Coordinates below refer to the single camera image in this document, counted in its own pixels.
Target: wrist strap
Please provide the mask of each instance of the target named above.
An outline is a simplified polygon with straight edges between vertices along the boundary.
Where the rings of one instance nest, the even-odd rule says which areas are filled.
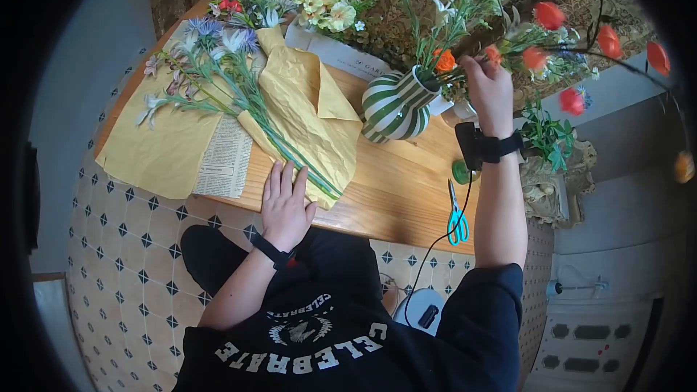
[[[295,257],[295,250],[292,250],[290,253],[278,251],[271,242],[265,240],[259,234],[252,238],[252,245],[273,261],[273,268],[276,270],[284,268],[288,261]]]
[[[518,131],[502,140],[491,136],[482,136],[477,140],[477,154],[487,163],[499,163],[501,156],[519,149],[523,149],[523,138]]]

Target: person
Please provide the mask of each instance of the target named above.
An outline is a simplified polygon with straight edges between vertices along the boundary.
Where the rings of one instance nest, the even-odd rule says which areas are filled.
[[[464,57],[484,135],[513,132],[510,74]],[[187,270],[213,299],[187,327],[175,391],[513,391],[517,386],[527,226],[515,153],[484,163],[476,211],[476,266],[450,295],[435,337],[394,322],[381,303],[368,240],[310,228],[307,169],[276,162],[261,205],[263,237],[295,248],[279,271],[220,231],[182,236]]]

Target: smartwatch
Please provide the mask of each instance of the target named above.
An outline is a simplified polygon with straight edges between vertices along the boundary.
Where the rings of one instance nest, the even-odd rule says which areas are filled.
[[[288,261],[295,257],[295,250],[292,250],[290,253],[278,251],[271,242],[265,240],[259,234],[252,238],[252,245],[273,261],[273,268],[276,270],[283,269]]]
[[[482,129],[472,122],[466,122],[455,126],[455,135],[465,163],[472,170],[481,171],[483,162],[499,163],[501,156],[523,149],[523,138],[518,131],[500,140],[484,136]]]

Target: hand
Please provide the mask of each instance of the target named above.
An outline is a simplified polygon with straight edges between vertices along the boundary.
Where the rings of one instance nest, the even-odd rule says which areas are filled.
[[[264,239],[286,253],[305,237],[317,211],[317,202],[305,207],[307,167],[302,167],[293,185],[294,165],[293,161],[289,161],[281,173],[281,162],[273,164],[264,182],[264,197],[261,201]]]
[[[513,134],[513,83],[511,74],[501,66],[470,56],[460,58],[467,72],[472,105],[477,110],[485,136],[500,140]]]

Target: black t-shirt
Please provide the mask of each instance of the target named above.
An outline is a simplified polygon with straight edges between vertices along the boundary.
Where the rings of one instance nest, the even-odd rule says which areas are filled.
[[[303,283],[226,332],[187,327],[175,391],[514,391],[523,272],[467,273],[436,337],[351,288]]]

